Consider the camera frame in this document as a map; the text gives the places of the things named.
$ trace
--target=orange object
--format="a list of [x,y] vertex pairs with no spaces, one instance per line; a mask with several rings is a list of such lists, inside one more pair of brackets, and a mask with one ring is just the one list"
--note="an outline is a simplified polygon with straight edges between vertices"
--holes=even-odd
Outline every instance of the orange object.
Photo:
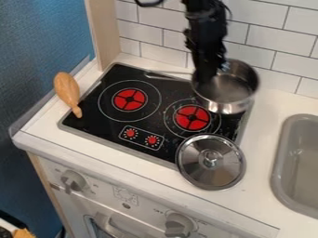
[[28,230],[17,230],[14,233],[13,238],[36,238],[34,235],[28,232]]
[[81,118],[82,110],[77,106],[80,91],[75,79],[69,73],[59,72],[54,78],[54,88],[60,99],[72,108],[75,116]]

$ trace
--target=white subway tile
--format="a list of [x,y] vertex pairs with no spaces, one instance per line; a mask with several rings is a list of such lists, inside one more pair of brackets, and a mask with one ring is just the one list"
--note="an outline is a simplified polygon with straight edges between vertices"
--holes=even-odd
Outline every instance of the white subway tile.
[[318,59],[277,53],[273,69],[284,73],[292,73],[318,79]]
[[291,7],[287,17],[285,29],[318,34],[318,11]]
[[186,66],[186,52],[175,49],[141,43],[141,56],[150,60],[161,61],[179,67]]
[[186,38],[183,33],[172,32],[169,30],[164,31],[164,46],[189,51],[189,49],[185,46],[185,40]]
[[185,11],[185,5],[180,0],[167,0],[164,2],[164,8]]
[[233,20],[282,28],[288,7],[250,0],[224,0]]
[[247,34],[248,25],[240,22],[229,21],[228,24],[228,35],[224,40],[236,42],[236,43],[245,43],[246,34]]
[[255,68],[255,70],[258,72],[262,88],[278,89],[289,93],[295,93],[300,77],[260,68]]
[[318,81],[302,78],[297,94],[318,99]]
[[119,40],[122,52],[130,55],[140,56],[140,48],[138,41],[128,40],[125,38],[120,38]]
[[318,41],[316,41],[316,45],[313,48],[311,56],[318,59]]
[[191,53],[188,53],[187,68],[188,69],[194,69],[194,63],[193,63],[193,60],[192,60],[192,54]]
[[250,26],[247,44],[309,56],[315,36],[267,27]]
[[274,4],[286,4],[295,7],[306,7],[312,9],[318,9],[317,0],[262,0],[263,2],[269,2]]
[[161,45],[163,39],[163,30],[151,26],[145,26],[124,20],[118,20],[118,30],[120,36]]
[[228,49],[228,58],[238,59],[252,66],[271,68],[274,51],[227,42],[225,46]]
[[137,5],[127,2],[115,1],[117,19],[138,21]]
[[182,32],[188,26],[188,21],[182,12],[156,7],[140,7],[139,22],[178,32]]

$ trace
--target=blue wall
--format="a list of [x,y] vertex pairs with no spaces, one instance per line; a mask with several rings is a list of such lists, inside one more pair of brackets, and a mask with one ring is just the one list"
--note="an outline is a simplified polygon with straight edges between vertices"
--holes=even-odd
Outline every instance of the blue wall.
[[84,0],[0,0],[0,210],[38,238],[60,221],[25,152],[7,128],[52,89],[58,71],[94,56]]

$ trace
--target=tile backsplash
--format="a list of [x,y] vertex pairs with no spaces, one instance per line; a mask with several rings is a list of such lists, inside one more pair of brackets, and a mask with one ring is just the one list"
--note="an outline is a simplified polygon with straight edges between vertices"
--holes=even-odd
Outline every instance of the tile backsplash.
[[[180,0],[151,8],[115,1],[123,52],[193,68]],[[223,2],[232,11],[227,57],[254,66],[267,88],[318,98],[318,0]]]

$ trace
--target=sink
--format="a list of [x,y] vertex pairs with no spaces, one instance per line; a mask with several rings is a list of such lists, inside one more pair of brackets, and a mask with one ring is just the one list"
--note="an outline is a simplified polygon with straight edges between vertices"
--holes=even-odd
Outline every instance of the sink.
[[318,116],[297,114],[283,124],[272,191],[288,208],[318,218]]

